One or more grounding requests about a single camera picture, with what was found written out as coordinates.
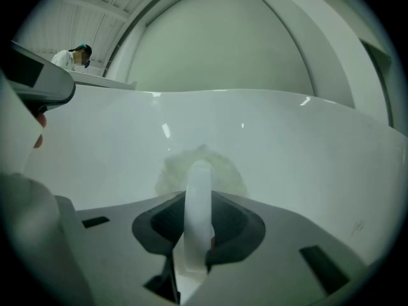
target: white ceiling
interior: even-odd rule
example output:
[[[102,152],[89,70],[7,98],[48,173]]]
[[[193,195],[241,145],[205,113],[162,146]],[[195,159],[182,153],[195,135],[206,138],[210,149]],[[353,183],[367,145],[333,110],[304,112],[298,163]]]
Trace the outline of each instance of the white ceiling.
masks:
[[[14,40],[48,60],[60,50],[88,44],[93,51],[88,72],[102,75],[114,46],[145,4],[146,0],[42,0]]]

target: black slot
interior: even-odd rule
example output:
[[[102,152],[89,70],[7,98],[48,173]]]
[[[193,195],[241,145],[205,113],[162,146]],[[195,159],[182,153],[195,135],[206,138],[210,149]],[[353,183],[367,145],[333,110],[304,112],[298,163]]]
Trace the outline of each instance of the black slot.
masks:
[[[99,226],[100,224],[109,222],[107,217],[94,217],[93,219],[83,220],[82,224],[85,228]]]
[[[299,252],[329,295],[349,282],[349,279],[319,246],[302,248]]]

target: dark hair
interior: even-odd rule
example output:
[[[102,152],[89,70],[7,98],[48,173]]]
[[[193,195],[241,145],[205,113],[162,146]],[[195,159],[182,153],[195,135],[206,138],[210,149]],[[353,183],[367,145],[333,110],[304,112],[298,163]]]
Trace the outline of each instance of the dark hair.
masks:
[[[84,50],[85,54],[87,55],[88,59],[91,58],[92,55],[92,48],[88,44],[81,44],[79,47],[74,48],[73,50],[68,50],[69,52]],[[84,65],[85,68],[88,68],[89,64],[91,63],[90,60]]]

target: white shirt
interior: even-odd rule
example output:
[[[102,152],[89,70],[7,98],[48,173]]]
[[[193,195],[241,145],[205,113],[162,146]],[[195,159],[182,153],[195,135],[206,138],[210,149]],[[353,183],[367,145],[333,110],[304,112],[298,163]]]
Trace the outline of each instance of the white shirt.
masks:
[[[51,60],[53,64],[65,70],[74,70],[74,56],[72,52],[62,50],[55,54]]]

